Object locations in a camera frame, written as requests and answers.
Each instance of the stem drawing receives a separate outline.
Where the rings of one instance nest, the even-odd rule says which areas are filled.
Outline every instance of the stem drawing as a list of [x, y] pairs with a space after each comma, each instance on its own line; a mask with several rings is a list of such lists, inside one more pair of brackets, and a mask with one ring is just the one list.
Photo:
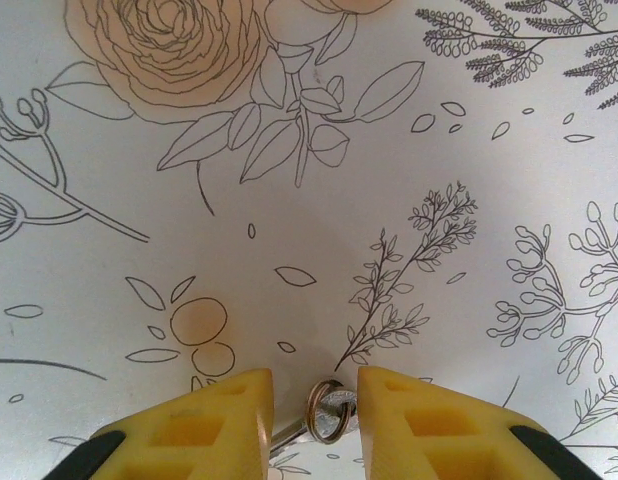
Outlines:
[[[29, 178], [39, 187], [64, 201], [69, 211], [63, 215], [38, 217], [27, 213], [27, 209], [12, 196], [0, 192], [0, 243], [13, 237], [24, 225], [51, 226], [64, 225], [76, 222], [84, 217], [91, 217], [97, 222], [116, 230], [140, 242], [148, 242], [149, 237], [108, 217], [104, 213], [90, 207], [68, 193], [67, 174], [62, 159], [56, 149], [49, 127], [51, 113], [47, 105], [47, 97], [42, 90], [31, 91], [33, 103], [26, 98], [17, 102], [18, 112], [27, 117], [32, 127], [25, 128], [13, 121], [5, 112], [0, 97], [0, 159], [14, 168], [17, 172]], [[53, 179], [49, 180], [27, 165], [26, 162], [15, 156], [4, 143], [39, 140], [53, 168]]]
[[609, 375], [608, 382], [599, 378], [597, 386], [596, 393], [592, 393], [591, 388], [585, 390], [582, 402], [574, 400], [574, 411], [578, 420], [571, 432], [562, 437], [560, 441], [572, 449], [612, 450], [613, 455], [608, 458], [608, 461], [614, 464], [604, 473], [605, 475], [618, 474], [618, 443], [614, 444], [609, 440], [605, 444], [581, 444], [575, 441], [580, 433], [601, 422], [610, 423], [615, 420], [618, 428], [618, 379], [613, 375]]
[[365, 357], [371, 356], [374, 347], [398, 348], [412, 344], [410, 335], [418, 335], [418, 327], [427, 323], [429, 317], [420, 316], [423, 303], [406, 315], [400, 314], [394, 305], [396, 295], [408, 294], [414, 288], [403, 281], [403, 276], [411, 266], [433, 273], [441, 265], [443, 255], [452, 253], [459, 244], [469, 245], [476, 234], [476, 220], [472, 217], [477, 209], [475, 200], [460, 182], [456, 186], [450, 184], [444, 194], [429, 191], [422, 207], [414, 208], [409, 217], [413, 228], [423, 233], [420, 244], [407, 257], [396, 253], [397, 236], [388, 238], [382, 229], [378, 242], [370, 247], [377, 258], [364, 264], [365, 275], [354, 277], [362, 288], [350, 303], [364, 312], [364, 321], [357, 330], [347, 326], [349, 345], [336, 364], [336, 371], [347, 359], [367, 365]]
[[[474, 72], [476, 83], [491, 88], [522, 82], [544, 63], [538, 53], [549, 43], [581, 38], [595, 40], [585, 51], [591, 59], [580, 67], [564, 72], [567, 77], [593, 77], [585, 95], [594, 95], [618, 83], [618, 29], [602, 27], [610, 15], [603, 3], [615, 0], [515, 0], [498, 10], [487, 0], [458, 0], [476, 12], [484, 28], [474, 26], [474, 18], [466, 12], [440, 12], [418, 9], [416, 16], [435, 27], [425, 33], [424, 43], [444, 57], [459, 58], [475, 51], [490, 52], [465, 63]], [[522, 22], [516, 17], [524, 16]], [[520, 33], [523, 23], [527, 31]], [[618, 91], [598, 108], [604, 110], [618, 104]]]
[[593, 370], [598, 373], [602, 369], [603, 346], [598, 333], [618, 305], [618, 203], [613, 209], [611, 225], [603, 220], [595, 202], [589, 202], [587, 218], [592, 227], [587, 228], [582, 236], [570, 234], [569, 244], [573, 250], [599, 257], [599, 263], [593, 265], [589, 275], [580, 282], [580, 287], [588, 289], [589, 297], [596, 300], [588, 305], [575, 306], [571, 299], [566, 298], [558, 270], [549, 258], [550, 225], [545, 225], [541, 235], [518, 226], [519, 240], [515, 246], [528, 262], [509, 259], [507, 266], [514, 272], [513, 281], [529, 288], [520, 295], [521, 304], [497, 302], [498, 321], [504, 326], [487, 330], [490, 337], [501, 338], [502, 347], [510, 347], [521, 335], [528, 340], [537, 340], [546, 334], [561, 338], [568, 319], [589, 318], [589, 329], [584, 334], [568, 338], [558, 347], [564, 356], [557, 371], [558, 374], [568, 372], [568, 384], [576, 381], [588, 355], [593, 358]]

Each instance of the yellow clamp jaw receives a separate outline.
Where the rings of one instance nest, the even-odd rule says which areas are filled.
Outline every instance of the yellow clamp jaw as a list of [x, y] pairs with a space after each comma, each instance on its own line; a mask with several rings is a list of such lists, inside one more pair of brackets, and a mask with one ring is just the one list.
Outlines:
[[[252, 370], [115, 422], [45, 480], [262, 480], [273, 382]], [[534, 421], [377, 367], [358, 371], [367, 480], [599, 480]]]

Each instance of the branch drawing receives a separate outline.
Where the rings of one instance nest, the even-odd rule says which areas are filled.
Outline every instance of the branch drawing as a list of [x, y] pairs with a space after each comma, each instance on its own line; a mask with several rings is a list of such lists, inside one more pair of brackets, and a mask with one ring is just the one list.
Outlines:
[[377, 259], [365, 263], [365, 275], [354, 277], [361, 285], [350, 303], [357, 304], [364, 312], [362, 326], [347, 326], [349, 346], [340, 357], [335, 370], [351, 359], [358, 365], [367, 365], [365, 357], [371, 356], [374, 347], [398, 348], [411, 345], [411, 335], [419, 333], [429, 317], [421, 317], [424, 304], [420, 303], [406, 314], [400, 314], [394, 297], [408, 294], [413, 285], [403, 281], [405, 272], [417, 266], [425, 273], [433, 273], [441, 265], [441, 257], [452, 253], [459, 244], [469, 245], [476, 234], [476, 221], [472, 218], [478, 209], [466, 187], [460, 182], [450, 184], [446, 192], [429, 191], [421, 208], [414, 208], [409, 221], [422, 233], [420, 244], [405, 260], [396, 253], [397, 236], [387, 238], [382, 229], [377, 243], [371, 245]]
[[568, 338], [558, 347], [564, 354], [558, 364], [558, 374], [568, 372], [568, 384], [576, 381], [589, 354], [593, 358], [593, 370], [598, 373], [602, 369], [603, 346], [598, 333], [618, 305], [618, 203], [613, 209], [611, 225], [603, 220], [595, 202], [589, 202], [587, 218], [592, 227], [582, 236], [570, 234], [569, 245], [573, 250], [599, 257], [599, 263], [593, 265], [589, 275], [580, 282], [580, 287], [588, 289], [589, 297], [596, 300], [589, 305], [574, 306], [574, 302], [566, 298], [558, 271], [549, 258], [550, 225], [545, 225], [541, 235], [518, 226], [516, 249], [527, 262], [509, 259], [507, 266], [514, 272], [513, 281], [528, 285], [528, 289], [520, 295], [522, 304], [497, 302], [498, 321], [505, 325], [487, 330], [490, 337], [502, 338], [501, 346], [509, 347], [520, 335], [528, 340], [537, 340], [547, 333], [561, 338], [569, 318], [590, 318], [590, 329], [586, 333]]
[[618, 474], [618, 443], [609, 440], [607, 444], [582, 444], [574, 441], [580, 433], [602, 423], [615, 420], [618, 428], [618, 379], [609, 375], [608, 382], [598, 379], [598, 391], [592, 393], [591, 388], [585, 390], [582, 402], [574, 400], [574, 412], [578, 418], [576, 425], [568, 435], [560, 439], [566, 447], [571, 449], [604, 449], [612, 450], [613, 455], [608, 461], [615, 462], [604, 473]]
[[[240, 183], [293, 162], [299, 188], [309, 162], [337, 168], [345, 160], [346, 124], [386, 118], [412, 97], [424, 71], [421, 61], [384, 72], [353, 102], [351, 112], [343, 111], [350, 100], [345, 79], [323, 80], [319, 71], [354, 44], [360, 15], [373, 14], [390, 1], [185, 2], [176, 14], [158, 8], [156, 0], [149, 0], [153, 7], [115, 11], [97, 2], [67, 0], [67, 33], [89, 60], [66, 67], [48, 91], [102, 119], [124, 121], [135, 114], [150, 122], [185, 124], [157, 170], [195, 164], [202, 201], [215, 215], [205, 191], [203, 167], [210, 159], [244, 151]], [[225, 21], [207, 25], [207, 14], [198, 7]], [[270, 21], [301, 18], [296, 13], [301, 11], [316, 22], [281, 30]], [[188, 21], [183, 24], [181, 18]], [[162, 25], [159, 32], [156, 21]], [[112, 29], [112, 22], [124, 28]], [[238, 37], [240, 42], [232, 40]]]
[[1, 142], [0, 159], [29, 178], [39, 187], [42, 187], [55, 197], [64, 201], [71, 209], [67, 213], [58, 216], [31, 216], [27, 213], [27, 209], [15, 198], [0, 192], [0, 243], [14, 236], [23, 225], [64, 225], [73, 223], [84, 217], [91, 217], [103, 225], [127, 235], [134, 240], [145, 243], [148, 242], [149, 237], [146, 235], [108, 217], [68, 193], [67, 174], [64, 164], [49, 135], [51, 114], [47, 105], [47, 97], [42, 90], [35, 88], [31, 91], [31, 99], [33, 103], [26, 98], [20, 98], [17, 105], [18, 112], [20, 115], [29, 119], [33, 129], [21, 127], [17, 122], [13, 121], [5, 112], [4, 104], [0, 98], [0, 120], [3, 123], [3, 126], [0, 127], [0, 138], [6, 143], [31, 139], [39, 140], [49, 156], [54, 178], [49, 180], [39, 174], [36, 170], [27, 165], [26, 162], [15, 156]]
[[[584, 53], [593, 61], [569, 69], [564, 75], [593, 77], [585, 95], [618, 83], [618, 29], [601, 27], [609, 13], [600, 0], [515, 0], [505, 3], [505, 11], [487, 0], [458, 1], [476, 13], [484, 28], [474, 26], [474, 18], [462, 11], [420, 8], [416, 16], [434, 27], [425, 33], [423, 41], [438, 56], [459, 58], [476, 51], [489, 52], [465, 63], [467, 70], [474, 72], [476, 83], [499, 88], [522, 82], [544, 63], [538, 53], [541, 46], [579, 38], [595, 41]], [[529, 33], [521, 33], [523, 24]], [[616, 104], [618, 91], [598, 108], [604, 110]]]
[[289, 462], [296, 458], [299, 454], [299, 452], [292, 453], [291, 455], [287, 455], [276, 460], [274, 463], [270, 463], [267, 480], [284, 480], [285, 478], [295, 477], [295, 475], [311, 475], [309, 470], [289, 465]]
[[177, 349], [144, 348], [129, 353], [125, 358], [135, 363], [164, 363], [183, 356], [188, 349], [191, 366], [194, 369], [191, 391], [203, 386], [199, 374], [209, 385], [215, 383], [215, 378], [233, 370], [236, 364], [234, 349], [226, 343], [217, 341], [229, 318], [224, 305], [210, 297], [180, 301], [195, 279], [195, 276], [191, 276], [176, 285], [170, 296], [166, 297], [170, 299], [168, 306], [158, 291], [146, 281], [134, 277], [125, 279], [148, 308], [159, 312], [172, 309], [168, 326], [147, 325], [147, 331], [154, 340], [178, 344]]

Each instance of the rose drawing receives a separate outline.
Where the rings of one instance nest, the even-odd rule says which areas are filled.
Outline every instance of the rose drawing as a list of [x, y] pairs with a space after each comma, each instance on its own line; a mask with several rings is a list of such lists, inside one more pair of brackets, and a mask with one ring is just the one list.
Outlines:
[[67, 0], [74, 42], [140, 117], [195, 121], [228, 100], [271, 42], [268, 0]]

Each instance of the metal key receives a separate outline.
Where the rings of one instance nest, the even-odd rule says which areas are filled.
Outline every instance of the metal key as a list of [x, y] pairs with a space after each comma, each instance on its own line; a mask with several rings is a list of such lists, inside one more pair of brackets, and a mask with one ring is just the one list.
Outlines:
[[330, 445], [358, 430], [356, 400], [356, 392], [345, 389], [337, 380], [317, 383], [307, 397], [304, 417], [273, 436], [269, 458], [300, 443]]

